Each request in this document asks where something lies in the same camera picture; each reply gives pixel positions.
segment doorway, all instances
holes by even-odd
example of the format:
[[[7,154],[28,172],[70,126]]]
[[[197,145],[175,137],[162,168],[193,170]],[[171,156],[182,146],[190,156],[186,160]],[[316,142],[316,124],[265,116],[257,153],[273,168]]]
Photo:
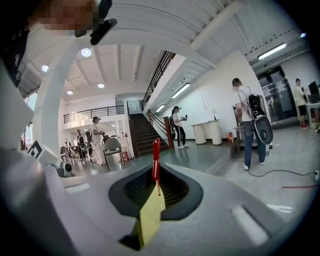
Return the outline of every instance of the doorway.
[[[269,108],[271,122],[297,116],[290,85],[280,66],[269,68],[266,72],[258,75],[257,78]]]

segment floor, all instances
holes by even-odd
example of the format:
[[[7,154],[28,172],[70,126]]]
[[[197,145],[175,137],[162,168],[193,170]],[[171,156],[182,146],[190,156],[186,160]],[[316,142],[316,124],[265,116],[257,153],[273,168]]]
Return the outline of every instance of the floor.
[[[273,134],[273,149],[266,157],[264,165],[259,165],[258,155],[255,150],[253,151],[251,174],[263,175],[272,170],[306,174],[320,170],[320,133],[315,133],[313,129],[292,126],[277,129]],[[230,144],[227,142],[220,146],[213,146],[210,142],[203,145],[196,145],[194,141],[188,142],[189,148],[162,152],[161,161],[205,172],[210,168],[214,169],[214,164],[230,150]],[[90,162],[81,165],[79,161],[76,162],[73,171],[76,176],[95,175],[133,166],[144,167],[151,164],[152,159],[152,155],[147,155],[122,165],[120,155],[115,154],[107,157],[110,171],[106,165],[99,166]],[[225,162],[226,171],[221,175],[274,209],[285,222],[301,215],[308,208],[313,194],[318,189],[317,187],[283,188],[283,186],[313,186],[315,184],[313,174],[300,176],[277,171],[264,177],[251,176],[243,169],[243,152],[237,158]]]

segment column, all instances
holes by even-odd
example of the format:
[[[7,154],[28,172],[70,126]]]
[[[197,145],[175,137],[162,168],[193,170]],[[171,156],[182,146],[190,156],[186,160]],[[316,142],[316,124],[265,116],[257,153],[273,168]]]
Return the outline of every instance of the column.
[[[49,69],[45,74],[34,108],[33,138],[41,141],[57,156],[60,154],[58,139],[58,114],[62,91],[69,69],[78,53],[76,39],[71,37],[57,57],[47,63]]]

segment white ceiling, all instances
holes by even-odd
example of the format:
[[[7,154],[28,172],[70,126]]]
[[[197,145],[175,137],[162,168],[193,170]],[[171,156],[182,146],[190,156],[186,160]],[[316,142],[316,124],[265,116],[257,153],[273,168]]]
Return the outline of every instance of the white ceiling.
[[[211,23],[226,16],[194,49]],[[116,18],[117,26],[99,46],[90,48],[90,57],[77,54],[65,83],[65,91],[74,94],[64,94],[64,100],[102,92],[143,93],[163,51],[193,58],[172,83],[168,97],[182,81],[192,82],[235,50],[246,56],[256,73],[308,51],[307,42],[299,38],[301,31],[273,0],[113,0],[109,18]],[[33,77],[30,73],[23,77],[22,94],[37,89],[45,75],[41,66],[50,65],[67,38],[41,25],[32,29],[26,57]],[[259,54],[283,42],[288,43],[286,50],[258,61]],[[81,37],[79,45],[89,47],[89,36]],[[98,83],[106,85],[104,90]]]

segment wall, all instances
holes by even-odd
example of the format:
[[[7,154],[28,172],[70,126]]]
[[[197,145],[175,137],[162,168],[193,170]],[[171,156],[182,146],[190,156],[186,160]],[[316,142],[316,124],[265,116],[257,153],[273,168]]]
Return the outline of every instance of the wall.
[[[242,53],[237,50],[219,62],[215,70],[209,71],[197,79],[201,93],[196,83],[193,82],[188,89],[168,103],[158,114],[158,117],[160,119],[165,116],[169,117],[173,107],[180,106],[182,108],[180,116],[188,115],[188,120],[182,123],[186,138],[194,139],[195,135],[191,125],[213,120],[212,109],[214,108],[217,112],[216,118],[220,119],[219,126],[222,138],[227,137],[229,130],[236,136],[233,129],[237,126],[233,111],[235,103],[232,101],[232,80],[234,78],[239,78],[244,86],[249,86],[264,98],[255,72]]]
[[[310,82],[320,84],[320,72],[316,59],[311,52],[303,53],[281,64],[281,68],[290,84],[292,93],[296,86],[296,79],[301,80],[301,86],[306,89]]]
[[[64,115],[71,112],[79,112],[91,109],[112,107],[116,105],[116,96],[114,94],[105,94],[93,97],[86,97],[69,102],[66,106]]]

